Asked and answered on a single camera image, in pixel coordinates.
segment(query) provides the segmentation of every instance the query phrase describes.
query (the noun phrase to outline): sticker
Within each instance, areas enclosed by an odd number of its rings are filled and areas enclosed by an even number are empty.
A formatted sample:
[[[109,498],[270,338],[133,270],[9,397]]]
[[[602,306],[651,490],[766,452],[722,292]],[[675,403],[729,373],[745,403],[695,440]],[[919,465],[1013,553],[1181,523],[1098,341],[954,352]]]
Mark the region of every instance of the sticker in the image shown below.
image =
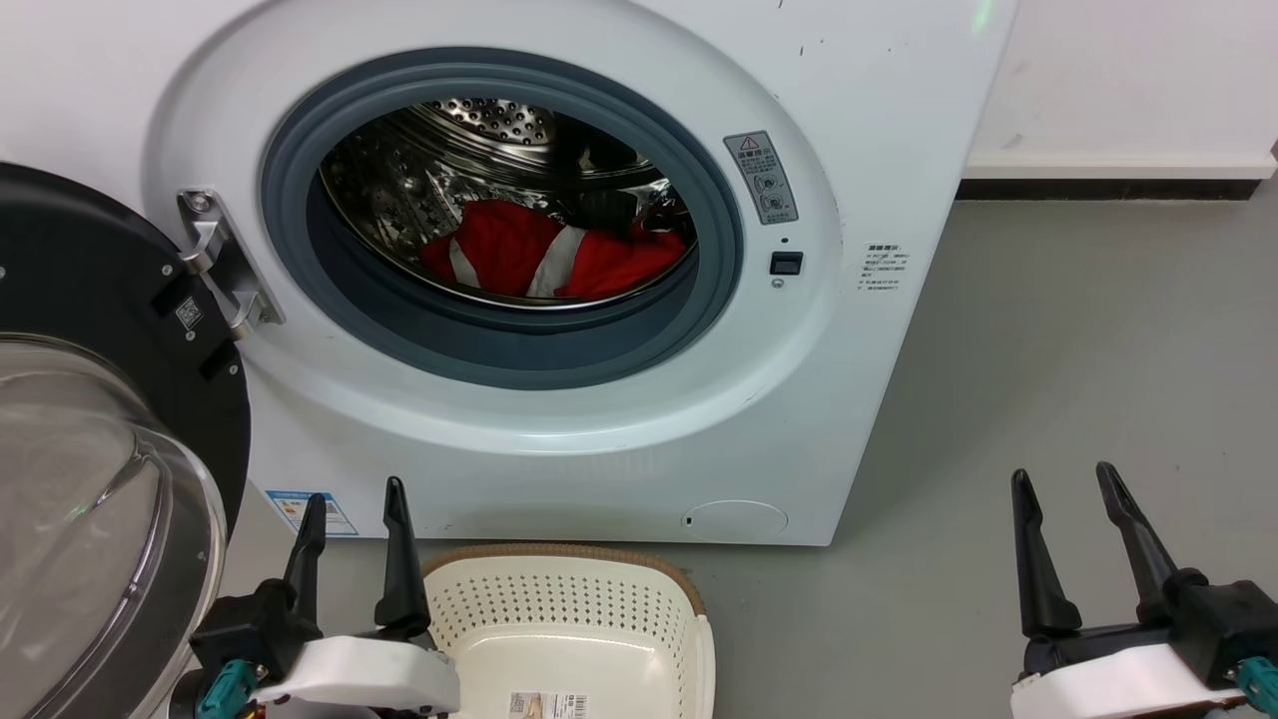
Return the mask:
[[[276,489],[266,490],[266,498],[271,501],[271,504],[284,515],[284,518],[293,525],[293,531],[296,533],[302,527],[302,517],[307,512],[307,502],[311,499],[311,492],[280,492]],[[337,507],[337,501],[332,498],[328,493],[322,493],[325,504],[328,506],[328,511],[325,513],[325,534],[331,538],[358,538],[359,533],[355,531],[355,526],[350,524],[346,518],[346,513]]]
[[[584,693],[510,692],[510,719],[587,719]]]
[[[759,130],[730,134],[723,138],[723,144],[732,153],[736,169],[741,170],[745,185],[754,195],[759,221],[774,225],[797,220],[799,209],[795,208],[795,195],[790,192],[790,180],[786,179],[786,170],[772,148],[768,133]]]
[[[910,253],[900,244],[866,244],[856,289],[901,289],[901,276],[909,261]]]
[[[204,318],[204,313],[199,310],[199,305],[196,304],[194,296],[188,296],[185,301],[178,305],[178,318],[181,319],[181,326],[188,329],[199,323]]]

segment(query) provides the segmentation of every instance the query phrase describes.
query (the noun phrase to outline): qr code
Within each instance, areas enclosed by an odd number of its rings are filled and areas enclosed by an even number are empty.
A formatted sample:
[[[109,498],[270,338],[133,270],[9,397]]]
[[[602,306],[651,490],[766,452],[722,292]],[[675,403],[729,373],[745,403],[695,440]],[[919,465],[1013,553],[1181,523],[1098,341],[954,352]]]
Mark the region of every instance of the qr code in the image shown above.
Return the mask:
[[[196,304],[194,296],[188,296],[185,301],[178,305],[178,318],[181,319],[181,326],[188,329],[199,323],[204,318],[204,313],[199,310],[199,305]]]

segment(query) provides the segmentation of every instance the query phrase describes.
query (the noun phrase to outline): front-loading washer door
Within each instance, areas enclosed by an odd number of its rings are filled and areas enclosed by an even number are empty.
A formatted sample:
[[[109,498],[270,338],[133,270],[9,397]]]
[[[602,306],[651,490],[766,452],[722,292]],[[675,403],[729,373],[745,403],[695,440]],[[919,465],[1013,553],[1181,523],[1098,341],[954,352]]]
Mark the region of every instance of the front-loading washer door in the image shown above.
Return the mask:
[[[248,446],[231,329],[175,246],[0,163],[0,719],[164,700],[217,593]]]

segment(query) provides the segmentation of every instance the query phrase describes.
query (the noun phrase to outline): white wall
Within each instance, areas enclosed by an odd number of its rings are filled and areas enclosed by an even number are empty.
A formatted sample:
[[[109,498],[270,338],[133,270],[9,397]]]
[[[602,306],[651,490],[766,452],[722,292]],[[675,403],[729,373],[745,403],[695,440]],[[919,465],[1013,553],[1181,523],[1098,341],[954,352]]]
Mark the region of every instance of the white wall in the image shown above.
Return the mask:
[[[969,178],[1268,178],[1274,0],[1021,0]]]

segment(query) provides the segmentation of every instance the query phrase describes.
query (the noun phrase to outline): white laundry basket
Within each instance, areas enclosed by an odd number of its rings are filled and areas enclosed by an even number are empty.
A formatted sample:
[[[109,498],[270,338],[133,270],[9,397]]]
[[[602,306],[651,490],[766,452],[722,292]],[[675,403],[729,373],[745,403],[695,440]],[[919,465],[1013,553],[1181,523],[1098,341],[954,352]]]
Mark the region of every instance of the white laundry basket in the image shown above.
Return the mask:
[[[674,566],[514,544],[451,552],[422,575],[431,635],[461,677],[452,719],[711,719],[714,641]]]

